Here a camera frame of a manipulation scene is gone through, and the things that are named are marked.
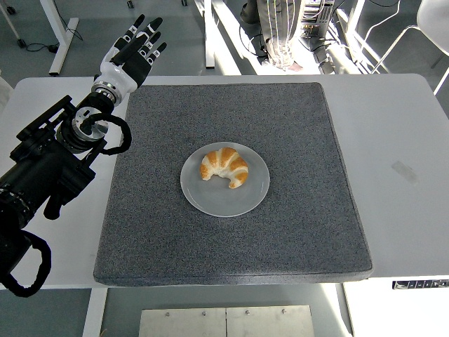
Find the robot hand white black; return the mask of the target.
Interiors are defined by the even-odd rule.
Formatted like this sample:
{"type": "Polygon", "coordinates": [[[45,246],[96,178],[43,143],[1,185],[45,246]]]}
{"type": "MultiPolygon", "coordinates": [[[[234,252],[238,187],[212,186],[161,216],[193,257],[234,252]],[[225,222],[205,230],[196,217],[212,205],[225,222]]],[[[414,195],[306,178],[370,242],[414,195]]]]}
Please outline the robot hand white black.
{"type": "Polygon", "coordinates": [[[100,64],[100,75],[95,83],[104,83],[122,93],[133,92],[143,84],[154,62],[167,47],[165,42],[158,43],[161,37],[158,28],[163,19],[156,18],[140,29],[144,19],[145,16],[140,15],[115,41],[100,64]]]}

